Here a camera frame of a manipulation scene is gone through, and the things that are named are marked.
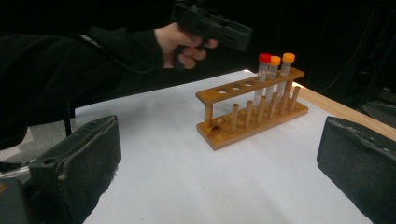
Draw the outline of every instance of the test tube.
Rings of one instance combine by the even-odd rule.
[[[259,81],[264,82],[267,78],[267,72],[269,63],[271,62],[271,54],[268,53],[261,53],[259,55]],[[254,92],[254,105],[259,106],[260,99],[262,98],[262,94],[264,93],[264,89],[259,89]]]
[[[271,62],[268,68],[268,76],[267,79],[274,79],[277,75],[277,68],[280,65],[280,57],[279,56],[271,56]],[[272,95],[274,93],[274,85],[265,88],[265,96],[267,101],[271,101]]]
[[[286,77],[289,75],[291,64],[294,62],[295,55],[292,53],[284,53],[282,57],[282,65],[280,67],[280,75]],[[285,91],[286,82],[277,84],[276,91],[279,94],[278,101],[282,98],[283,92]]]

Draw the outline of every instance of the white table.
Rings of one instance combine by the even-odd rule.
[[[122,161],[87,224],[372,223],[317,167],[330,114],[303,99],[306,115],[214,151],[198,134],[195,93],[252,77],[240,71],[77,109],[83,124],[120,123]],[[253,92],[214,104],[213,118]]]

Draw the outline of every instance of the rack top shelf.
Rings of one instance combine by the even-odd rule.
[[[204,105],[213,105],[214,103],[221,102],[238,95],[256,91],[284,81],[293,81],[294,79],[303,76],[303,71],[292,67],[289,75],[286,77],[282,77],[279,74],[279,71],[277,71],[276,78],[267,79],[264,82],[260,82],[258,77],[250,77],[207,90],[198,91],[195,95]]]

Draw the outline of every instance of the human hand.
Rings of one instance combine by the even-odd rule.
[[[183,51],[177,56],[180,62],[187,69],[192,69],[196,65],[196,61],[206,57],[204,49],[198,50],[203,39],[200,36],[191,35],[180,29],[177,23],[171,23],[163,28],[155,29],[154,34],[157,42],[163,50],[163,68],[172,68],[174,54],[177,46],[185,46]],[[218,41],[209,39],[204,46],[207,48],[215,48]]]

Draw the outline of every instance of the test tube rack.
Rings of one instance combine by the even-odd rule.
[[[297,102],[300,87],[295,86],[293,92],[291,89],[294,79],[303,76],[303,71],[292,67],[286,77],[278,71],[276,78],[264,82],[260,82],[258,77],[250,77],[196,92],[196,97],[205,105],[205,121],[196,125],[199,134],[214,150],[218,150],[299,118],[308,112],[308,107]],[[232,113],[213,118],[213,104],[282,82],[286,85],[280,101],[277,100],[278,93],[274,92],[269,101],[263,95],[259,105],[253,105],[249,100],[245,108],[239,109],[238,104],[233,104]]]

